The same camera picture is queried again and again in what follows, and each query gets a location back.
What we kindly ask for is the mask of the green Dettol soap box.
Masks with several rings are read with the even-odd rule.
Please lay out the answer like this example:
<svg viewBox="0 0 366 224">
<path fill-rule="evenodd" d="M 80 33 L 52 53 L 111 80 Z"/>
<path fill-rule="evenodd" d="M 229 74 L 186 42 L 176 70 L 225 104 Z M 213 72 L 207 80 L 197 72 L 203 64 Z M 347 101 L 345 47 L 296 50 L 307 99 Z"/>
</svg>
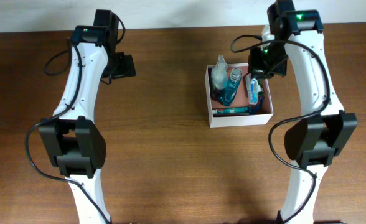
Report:
<svg viewBox="0 0 366 224">
<path fill-rule="evenodd" d="M 245 76 L 245 85 L 246 85 L 247 95 L 248 95 L 248 87 L 249 87 L 251 79 L 252 79 L 252 77 L 251 77 L 250 73 Z M 264 93 L 264 91 L 263 91 L 263 87 L 261 85 L 261 82 L 259 80 L 257 80 L 257 82 L 258 82 L 258 99 L 260 99 L 260 97 Z"/>
</svg>

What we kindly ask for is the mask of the blue white toothbrush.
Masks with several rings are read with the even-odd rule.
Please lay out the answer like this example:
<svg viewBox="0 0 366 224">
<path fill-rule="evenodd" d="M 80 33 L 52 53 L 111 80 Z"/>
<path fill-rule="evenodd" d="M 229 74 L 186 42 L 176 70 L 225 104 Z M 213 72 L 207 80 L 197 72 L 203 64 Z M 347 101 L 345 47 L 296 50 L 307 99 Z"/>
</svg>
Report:
<svg viewBox="0 0 366 224">
<path fill-rule="evenodd" d="M 255 78 L 251 79 L 248 87 L 249 104 L 256 105 L 258 103 L 258 82 Z"/>
</svg>

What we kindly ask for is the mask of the teal mouthwash bottle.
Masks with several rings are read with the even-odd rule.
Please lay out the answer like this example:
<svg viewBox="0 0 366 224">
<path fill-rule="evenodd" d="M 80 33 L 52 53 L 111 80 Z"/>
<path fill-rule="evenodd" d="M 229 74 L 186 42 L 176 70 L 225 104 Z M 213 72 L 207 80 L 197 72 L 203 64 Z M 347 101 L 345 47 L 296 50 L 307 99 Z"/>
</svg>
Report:
<svg viewBox="0 0 366 224">
<path fill-rule="evenodd" d="M 230 106 L 235 99 L 238 87 L 242 80 L 242 70 L 238 67 L 233 68 L 227 80 L 224 93 L 221 98 L 221 103 L 224 106 Z"/>
</svg>

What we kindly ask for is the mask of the blue disposable razor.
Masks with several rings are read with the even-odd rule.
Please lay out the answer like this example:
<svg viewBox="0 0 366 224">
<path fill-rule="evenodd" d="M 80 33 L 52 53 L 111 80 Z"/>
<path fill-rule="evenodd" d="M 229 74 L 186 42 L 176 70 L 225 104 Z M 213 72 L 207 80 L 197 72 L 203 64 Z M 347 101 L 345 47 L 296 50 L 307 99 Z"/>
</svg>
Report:
<svg viewBox="0 0 366 224">
<path fill-rule="evenodd" d="M 264 100 L 264 98 L 262 97 L 262 98 L 260 98 L 259 100 L 258 100 L 258 103 L 256 104 L 256 105 L 253 105 L 252 107 L 251 107 L 251 111 L 250 111 L 250 114 L 251 115 L 257 115 L 259 112 L 260 112 L 260 110 L 261 110 L 261 108 L 262 108 L 262 106 L 263 106 L 263 100 Z"/>
</svg>

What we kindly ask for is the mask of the foam soap pump bottle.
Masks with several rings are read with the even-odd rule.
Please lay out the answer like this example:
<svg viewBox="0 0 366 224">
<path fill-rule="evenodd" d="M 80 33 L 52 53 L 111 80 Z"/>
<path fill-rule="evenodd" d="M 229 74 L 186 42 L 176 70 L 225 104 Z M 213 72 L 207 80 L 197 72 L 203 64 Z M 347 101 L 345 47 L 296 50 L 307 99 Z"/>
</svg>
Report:
<svg viewBox="0 0 366 224">
<path fill-rule="evenodd" d="M 224 56 L 219 55 L 217 63 L 211 70 L 210 75 L 211 98 L 214 101 L 221 100 L 222 93 L 227 84 L 227 69 L 228 65 Z"/>
</svg>

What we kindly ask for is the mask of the red green toothpaste tube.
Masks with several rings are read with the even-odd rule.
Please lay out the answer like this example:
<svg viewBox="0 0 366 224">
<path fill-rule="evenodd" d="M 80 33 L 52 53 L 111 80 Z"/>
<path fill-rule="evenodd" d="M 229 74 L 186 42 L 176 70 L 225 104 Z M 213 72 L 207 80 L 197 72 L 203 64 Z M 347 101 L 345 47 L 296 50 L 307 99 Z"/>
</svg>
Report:
<svg viewBox="0 0 366 224">
<path fill-rule="evenodd" d="M 234 108 L 221 108 L 213 109 L 212 114 L 217 116 L 227 116 L 227 115 L 249 115 L 252 109 L 249 106 L 244 107 L 234 107 Z"/>
</svg>

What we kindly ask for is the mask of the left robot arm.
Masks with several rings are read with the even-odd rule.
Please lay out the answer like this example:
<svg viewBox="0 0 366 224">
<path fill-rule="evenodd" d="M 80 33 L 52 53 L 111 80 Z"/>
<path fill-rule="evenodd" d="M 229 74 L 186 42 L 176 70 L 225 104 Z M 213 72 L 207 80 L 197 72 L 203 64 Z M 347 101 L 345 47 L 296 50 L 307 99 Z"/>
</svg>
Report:
<svg viewBox="0 0 366 224">
<path fill-rule="evenodd" d="M 121 19 L 98 9 L 93 25 L 76 26 L 68 40 L 67 83 L 53 115 L 35 125 L 50 163 L 59 169 L 58 181 L 70 186 L 80 223 L 111 223 L 106 210 L 101 169 L 106 142 L 95 126 L 94 109 L 101 82 L 134 77 L 133 58 L 117 52 L 122 41 Z"/>
</svg>

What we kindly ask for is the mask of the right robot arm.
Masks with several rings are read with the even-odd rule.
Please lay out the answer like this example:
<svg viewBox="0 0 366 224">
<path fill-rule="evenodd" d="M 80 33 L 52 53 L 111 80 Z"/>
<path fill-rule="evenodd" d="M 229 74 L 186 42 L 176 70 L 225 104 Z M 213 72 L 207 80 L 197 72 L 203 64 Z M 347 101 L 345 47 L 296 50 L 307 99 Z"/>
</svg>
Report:
<svg viewBox="0 0 366 224">
<path fill-rule="evenodd" d="M 277 223 L 313 223 L 313 210 L 323 175 L 357 127 L 346 113 L 328 71 L 324 27 L 317 10 L 297 11 L 292 1 L 279 0 L 267 10 L 269 24 L 262 41 L 251 47 L 248 73 L 256 79 L 286 75 L 293 66 L 301 114 L 272 127 L 293 123 L 284 136 L 291 168 L 288 194 Z"/>
</svg>

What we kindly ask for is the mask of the pink cardboard box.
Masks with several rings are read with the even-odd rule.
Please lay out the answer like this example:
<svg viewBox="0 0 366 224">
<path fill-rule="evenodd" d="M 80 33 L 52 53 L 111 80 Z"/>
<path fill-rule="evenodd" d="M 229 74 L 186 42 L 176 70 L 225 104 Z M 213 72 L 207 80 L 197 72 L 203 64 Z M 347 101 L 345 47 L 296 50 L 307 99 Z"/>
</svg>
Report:
<svg viewBox="0 0 366 224">
<path fill-rule="evenodd" d="M 236 63 L 228 65 L 228 75 L 230 71 L 238 67 L 242 70 L 243 75 L 245 75 L 248 71 L 247 63 Z M 225 116 L 217 116 L 212 114 L 213 109 L 221 109 L 221 108 L 229 108 L 223 106 L 217 101 L 211 99 L 211 88 L 210 88 L 210 75 L 211 70 L 214 68 L 214 65 L 208 65 L 205 69 L 205 90 L 207 97 L 207 109 L 208 109 L 208 117 L 209 117 L 209 126 L 210 128 L 221 128 L 221 127 L 229 127 L 229 126 L 254 126 L 254 125 L 265 125 L 273 116 L 273 104 L 270 95 L 269 84 L 267 80 L 262 80 L 262 86 L 264 90 L 263 95 L 263 106 L 260 112 L 257 115 L 225 115 Z M 235 97 L 233 103 L 230 108 L 234 107 L 244 107 L 250 106 L 248 103 L 247 90 L 245 85 L 245 78 L 243 78 L 242 83 L 238 87 L 237 96 Z"/>
</svg>

